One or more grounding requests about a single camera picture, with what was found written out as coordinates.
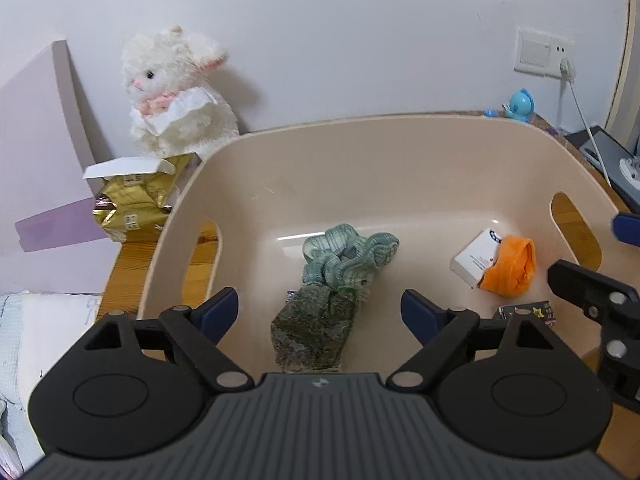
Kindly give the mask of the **white card box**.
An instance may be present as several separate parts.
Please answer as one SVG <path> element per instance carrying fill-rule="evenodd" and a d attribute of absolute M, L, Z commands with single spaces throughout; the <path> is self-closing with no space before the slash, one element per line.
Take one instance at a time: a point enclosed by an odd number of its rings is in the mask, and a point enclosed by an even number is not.
<path fill-rule="evenodd" d="M 450 270 L 471 288 L 477 288 L 485 272 L 497 261 L 502 236 L 486 229 L 471 240 L 450 262 Z"/>

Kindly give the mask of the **orange sock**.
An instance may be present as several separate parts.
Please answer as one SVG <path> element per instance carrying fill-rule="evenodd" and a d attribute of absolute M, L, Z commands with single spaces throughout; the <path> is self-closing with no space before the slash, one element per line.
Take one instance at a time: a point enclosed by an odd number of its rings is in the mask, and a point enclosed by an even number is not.
<path fill-rule="evenodd" d="M 508 235 L 499 244 L 496 262 L 485 271 L 480 289 L 506 298 L 522 296 L 533 283 L 536 271 L 534 242 Z"/>

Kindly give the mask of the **green scrunchie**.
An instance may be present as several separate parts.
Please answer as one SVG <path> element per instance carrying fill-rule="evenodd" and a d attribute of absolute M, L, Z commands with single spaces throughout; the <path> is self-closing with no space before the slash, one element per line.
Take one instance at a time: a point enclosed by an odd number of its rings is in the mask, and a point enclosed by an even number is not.
<path fill-rule="evenodd" d="M 349 289 L 365 302 L 374 278 L 392 262 L 399 244 L 389 232 L 361 236 L 350 224 L 334 226 L 304 241 L 302 283 Z"/>

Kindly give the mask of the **white stand gadget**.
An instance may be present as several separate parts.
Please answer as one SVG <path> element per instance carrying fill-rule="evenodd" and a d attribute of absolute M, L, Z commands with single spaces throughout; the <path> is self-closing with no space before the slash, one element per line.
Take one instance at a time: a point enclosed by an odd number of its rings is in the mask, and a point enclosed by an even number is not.
<path fill-rule="evenodd" d="M 622 158 L 620 173 L 636 190 L 640 190 L 640 157 Z"/>

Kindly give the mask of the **black star box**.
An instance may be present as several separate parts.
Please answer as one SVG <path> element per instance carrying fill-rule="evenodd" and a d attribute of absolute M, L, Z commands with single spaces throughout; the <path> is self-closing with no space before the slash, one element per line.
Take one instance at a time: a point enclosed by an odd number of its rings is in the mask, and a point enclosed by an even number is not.
<path fill-rule="evenodd" d="M 513 315 L 535 315 L 544 324 L 553 326 L 556 321 L 554 311 L 549 301 L 535 301 L 528 304 L 508 304 L 498 307 L 492 317 L 494 320 L 508 320 Z"/>

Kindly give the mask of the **dark laptop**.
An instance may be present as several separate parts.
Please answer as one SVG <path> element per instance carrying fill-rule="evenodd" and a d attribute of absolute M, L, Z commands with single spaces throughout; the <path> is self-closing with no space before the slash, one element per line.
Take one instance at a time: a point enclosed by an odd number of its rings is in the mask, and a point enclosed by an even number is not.
<path fill-rule="evenodd" d="M 614 191 L 622 198 L 627 208 L 634 214 L 639 212 L 640 190 L 636 190 L 620 173 L 620 160 L 632 156 L 622 144 L 619 144 L 601 127 L 569 134 L 566 138 L 570 144 L 582 153 L 582 156 L 596 168 L 602 176 L 608 175 Z"/>

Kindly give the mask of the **beige plastic basket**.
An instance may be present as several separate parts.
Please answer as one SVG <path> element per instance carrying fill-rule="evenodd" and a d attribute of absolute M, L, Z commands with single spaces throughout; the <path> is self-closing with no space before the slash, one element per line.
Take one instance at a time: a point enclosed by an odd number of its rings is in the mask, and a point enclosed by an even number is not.
<path fill-rule="evenodd" d="M 276 367 L 270 324 L 303 274 L 306 238 L 347 223 L 363 236 L 399 240 L 373 280 L 343 354 L 345 372 L 387 375 L 419 345 L 401 321 L 399 301 L 415 289 L 442 308 L 488 318 L 502 299 L 451 271 L 452 258 L 478 234 L 533 240 L 538 270 L 529 302 L 548 300 L 557 333 L 578 354 L 597 348 L 600 328 L 554 298 L 546 271 L 574 250 L 551 213 L 565 195 L 602 252 L 600 271 L 639 281 L 638 249 L 616 240 L 617 208 L 605 189 L 553 136 L 509 119 L 394 116 L 242 136 L 198 167 L 158 242 L 140 302 L 142 318 L 182 303 L 182 284 L 206 222 L 218 231 L 210 294 L 239 295 L 240 312 L 221 350 L 253 376 Z"/>

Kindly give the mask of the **gold snack box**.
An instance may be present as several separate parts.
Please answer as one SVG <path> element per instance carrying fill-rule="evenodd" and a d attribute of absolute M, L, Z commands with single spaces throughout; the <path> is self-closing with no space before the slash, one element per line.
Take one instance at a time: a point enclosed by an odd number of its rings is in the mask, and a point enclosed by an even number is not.
<path fill-rule="evenodd" d="M 85 179 L 103 182 L 94 199 L 94 220 L 117 243 L 158 240 L 200 163 L 198 154 L 189 153 L 121 157 L 87 167 Z"/>

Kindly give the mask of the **blue toy figure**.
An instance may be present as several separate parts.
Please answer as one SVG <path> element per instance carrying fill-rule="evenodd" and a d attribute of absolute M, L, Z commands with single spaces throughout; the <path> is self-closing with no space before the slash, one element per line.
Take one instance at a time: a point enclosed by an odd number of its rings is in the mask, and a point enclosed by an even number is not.
<path fill-rule="evenodd" d="M 509 103 L 503 105 L 503 110 L 506 118 L 529 122 L 530 116 L 535 113 L 535 101 L 526 89 L 522 89 L 512 94 Z"/>

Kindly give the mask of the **lilac headboard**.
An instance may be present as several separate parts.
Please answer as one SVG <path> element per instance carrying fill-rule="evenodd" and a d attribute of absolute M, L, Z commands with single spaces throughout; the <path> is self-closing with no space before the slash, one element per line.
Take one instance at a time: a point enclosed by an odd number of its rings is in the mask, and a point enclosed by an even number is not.
<path fill-rule="evenodd" d="M 93 163 L 56 40 L 1 87 L 2 292 L 104 291 L 119 246 L 93 219 Z"/>

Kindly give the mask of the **white pillow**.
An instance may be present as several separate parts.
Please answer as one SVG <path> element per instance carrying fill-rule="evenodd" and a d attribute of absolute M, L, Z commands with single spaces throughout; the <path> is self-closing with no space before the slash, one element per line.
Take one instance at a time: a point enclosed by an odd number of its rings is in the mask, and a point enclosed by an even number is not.
<path fill-rule="evenodd" d="M 43 456 L 28 417 L 35 386 L 93 326 L 100 295 L 1 296 L 1 435 L 24 469 Z"/>

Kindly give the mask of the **white plush lamb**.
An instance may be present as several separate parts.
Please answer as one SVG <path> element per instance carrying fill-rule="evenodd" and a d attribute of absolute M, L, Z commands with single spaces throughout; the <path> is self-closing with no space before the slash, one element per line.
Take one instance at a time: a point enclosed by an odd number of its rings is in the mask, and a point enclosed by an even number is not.
<path fill-rule="evenodd" d="M 146 156 L 209 158 L 240 136 L 238 120 L 208 75 L 227 62 L 216 40 L 179 26 L 132 37 L 122 50 L 130 134 Z"/>

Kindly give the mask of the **white wall socket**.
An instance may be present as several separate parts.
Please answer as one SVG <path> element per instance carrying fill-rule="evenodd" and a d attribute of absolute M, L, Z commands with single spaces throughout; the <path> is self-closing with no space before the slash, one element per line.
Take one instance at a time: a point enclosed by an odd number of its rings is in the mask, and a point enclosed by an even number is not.
<path fill-rule="evenodd" d="M 561 61 L 571 58 L 574 41 L 548 32 L 520 28 L 516 40 L 514 70 L 536 76 L 561 79 Z"/>

